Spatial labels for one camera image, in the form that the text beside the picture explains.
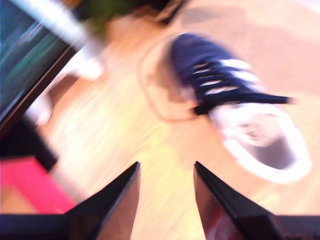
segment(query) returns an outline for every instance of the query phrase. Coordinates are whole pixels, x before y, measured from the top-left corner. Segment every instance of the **shoelace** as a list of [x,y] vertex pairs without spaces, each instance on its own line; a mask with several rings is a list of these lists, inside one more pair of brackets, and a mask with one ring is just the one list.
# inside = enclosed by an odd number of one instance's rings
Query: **shoelace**
[[230,65],[207,59],[194,65],[190,84],[195,89],[196,98],[202,101],[193,109],[196,115],[208,114],[211,109],[226,103],[287,104],[291,101],[290,97],[258,91],[254,81],[237,76],[241,73],[253,74]]

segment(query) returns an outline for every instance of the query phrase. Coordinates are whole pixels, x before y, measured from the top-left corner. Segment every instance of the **black frame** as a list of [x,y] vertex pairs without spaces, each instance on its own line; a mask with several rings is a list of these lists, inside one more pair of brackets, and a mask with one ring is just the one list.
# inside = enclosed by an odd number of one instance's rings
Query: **black frame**
[[65,51],[53,62],[53,64],[43,73],[29,92],[19,101],[13,110],[0,122],[0,140],[8,133],[10,128],[23,116],[30,105],[46,89],[46,87],[59,74],[62,68],[76,54],[72,46],[68,46]]

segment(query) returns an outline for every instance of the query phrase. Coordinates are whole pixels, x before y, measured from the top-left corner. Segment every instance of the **monitor screen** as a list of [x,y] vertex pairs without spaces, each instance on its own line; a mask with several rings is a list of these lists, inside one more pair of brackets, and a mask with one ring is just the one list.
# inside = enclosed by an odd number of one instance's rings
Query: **monitor screen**
[[68,44],[9,0],[0,0],[0,121]]

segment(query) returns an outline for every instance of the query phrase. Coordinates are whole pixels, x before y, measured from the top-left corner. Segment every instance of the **wooden floor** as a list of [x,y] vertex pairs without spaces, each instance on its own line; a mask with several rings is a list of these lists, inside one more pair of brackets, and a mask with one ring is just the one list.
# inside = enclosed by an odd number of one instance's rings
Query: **wooden floor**
[[[53,116],[39,128],[60,154],[52,175],[79,201],[135,161],[141,188],[133,240],[203,240],[193,167],[199,161],[275,214],[320,214],[320,15],[289,0],[192,0],[167,28],[132,16],[108,26],[97,81],[66,79]],[[299,127],[313,163],[299,182],[252,175],[225,150],[205,116],[193,117],[165,66],[173,36],[210,36],[249,62],[266,88],[298,98],[283,106]]]

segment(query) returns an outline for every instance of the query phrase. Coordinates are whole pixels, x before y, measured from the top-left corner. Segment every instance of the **sneaker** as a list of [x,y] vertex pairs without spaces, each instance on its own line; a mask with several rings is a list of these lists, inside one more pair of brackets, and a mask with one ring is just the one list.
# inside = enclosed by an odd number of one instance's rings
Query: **sneaker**
[[195,114],[208,114],[225,147],[244,168],[276,183],[297,181],[309,172],[306,144],[276,105],[292,99],[267,94],[248,63],[189,33],[174,40],[169,59],[182,86],[193,89]]

